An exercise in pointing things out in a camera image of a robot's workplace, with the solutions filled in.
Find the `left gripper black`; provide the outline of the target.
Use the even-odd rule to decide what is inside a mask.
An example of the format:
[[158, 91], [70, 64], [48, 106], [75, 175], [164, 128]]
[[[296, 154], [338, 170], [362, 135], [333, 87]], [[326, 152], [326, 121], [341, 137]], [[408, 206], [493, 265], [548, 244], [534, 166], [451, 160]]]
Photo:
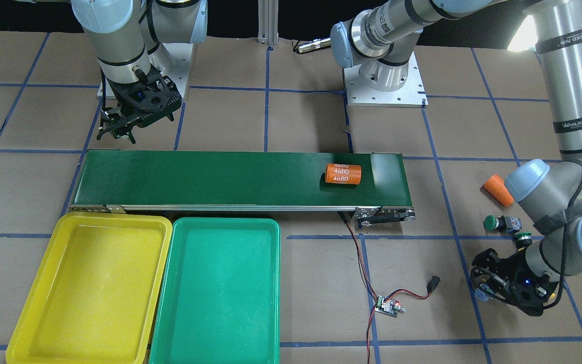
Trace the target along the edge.
[[501, 258], [494, 249], [479, 253], [472, 261], [471, 279], [479, 292], [519, 308], [529, 316], [542, 316], [559, 284], [551, 272], [536, 275], [526, 262], [526, 249]]

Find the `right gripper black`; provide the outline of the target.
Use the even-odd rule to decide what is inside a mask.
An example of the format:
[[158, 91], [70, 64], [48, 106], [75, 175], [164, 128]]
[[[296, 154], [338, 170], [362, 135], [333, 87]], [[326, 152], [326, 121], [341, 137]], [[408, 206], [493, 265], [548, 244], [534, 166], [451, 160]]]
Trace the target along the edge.
[[162, 118], [174, 120], [173, 113], [182, 106], [176, 84], [154, 67], [146, 72], [137, 69], [136, 74], [138, 81], [132, 83], [109, 81], [118, 105], [101, 108], [97, 141], [111, 134], [114, 139], [127, 139], [136, 145], [132, 134], [135, 126], [147, 127]]

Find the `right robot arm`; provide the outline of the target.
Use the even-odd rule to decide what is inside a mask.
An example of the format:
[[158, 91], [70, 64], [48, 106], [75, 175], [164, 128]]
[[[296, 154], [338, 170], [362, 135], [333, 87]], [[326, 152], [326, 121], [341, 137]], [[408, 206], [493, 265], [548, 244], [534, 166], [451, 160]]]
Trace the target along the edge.
[[96, 139], [110, 134], [132, 143], [136, 127], [148, 127], [182, 108], [183, 69], [189, 56], [168, 44], [192, 46], [207, 36], [207, 1], [71, 1], [94, 49], [101, 74]]

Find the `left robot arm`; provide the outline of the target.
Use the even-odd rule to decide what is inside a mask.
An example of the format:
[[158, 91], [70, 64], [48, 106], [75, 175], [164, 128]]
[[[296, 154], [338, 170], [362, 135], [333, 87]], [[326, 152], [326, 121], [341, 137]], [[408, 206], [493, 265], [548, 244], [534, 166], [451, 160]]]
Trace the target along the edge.
[[[333, 25], [333, 57], [341, 68], [403, 67], [419, 30], [460, 19], [493, 1], [388, 1]], [[556, 306], [566, 278], [582, 274], [582, 1], [531, 1], [554, 133], [561, 162], [531, 160], [504, 186], [543, 236], [508, 258], [478, 254], [473, 286], [495, 300], [541, 316]]]

